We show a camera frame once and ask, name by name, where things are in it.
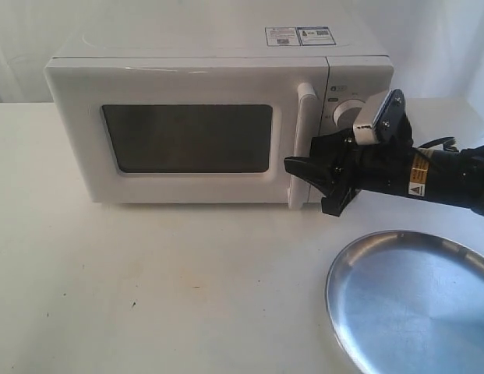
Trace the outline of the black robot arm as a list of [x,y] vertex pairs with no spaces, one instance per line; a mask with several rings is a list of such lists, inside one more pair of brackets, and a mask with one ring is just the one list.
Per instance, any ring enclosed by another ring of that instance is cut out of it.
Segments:
[[361,191],[469,209],[484,217],[484,146],[441,150],[449,137],[413,146],[401,120],[387,143],[359,145],[349,129],[313,138],[307,157],[287,157],[287,173],[322,194],[325,214],[338,217]]

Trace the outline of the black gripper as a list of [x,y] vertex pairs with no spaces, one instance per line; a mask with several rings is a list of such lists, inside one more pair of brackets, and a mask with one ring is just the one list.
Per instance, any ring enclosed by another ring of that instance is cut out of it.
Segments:
[[284,168],[320,191],[323,213],[339,216],[362,190],[407,197],[412,146],[405,115],[400,138],[390,143],[359,146],[351,129],[341,130],[313,138],[310,157],[286,157]]

